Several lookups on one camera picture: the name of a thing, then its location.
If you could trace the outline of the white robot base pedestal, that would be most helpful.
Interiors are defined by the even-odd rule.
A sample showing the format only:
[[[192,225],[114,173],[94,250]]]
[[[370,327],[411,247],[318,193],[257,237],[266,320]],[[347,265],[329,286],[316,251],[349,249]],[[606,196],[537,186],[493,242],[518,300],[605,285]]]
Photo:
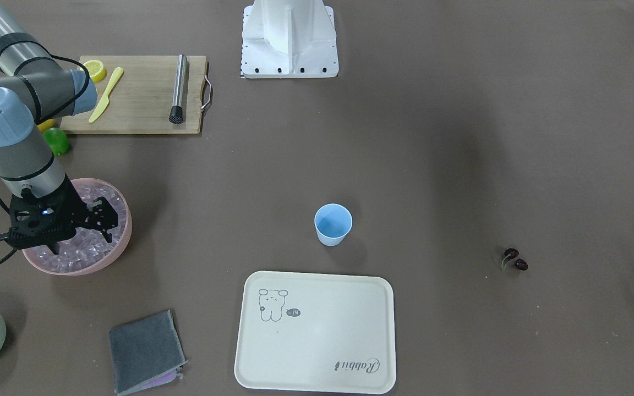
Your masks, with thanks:
[[[322,1],[255,1],[243,9],[240,76],[338,76],[335,13]]]

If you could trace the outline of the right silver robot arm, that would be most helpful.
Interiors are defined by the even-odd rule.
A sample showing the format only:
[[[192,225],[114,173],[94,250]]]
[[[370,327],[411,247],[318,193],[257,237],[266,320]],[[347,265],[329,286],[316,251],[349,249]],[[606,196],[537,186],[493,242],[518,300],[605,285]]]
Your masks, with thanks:
[[[0,179],[11,192],[10,228],[0,234],[12,252],[47,246],[80,228],[98,231],[108,243],[118,214],[103,196],[81,200],[55,153],[38,130],[43,121],[95,107],[97,92],[85,66],[64,69],[0,5]]]

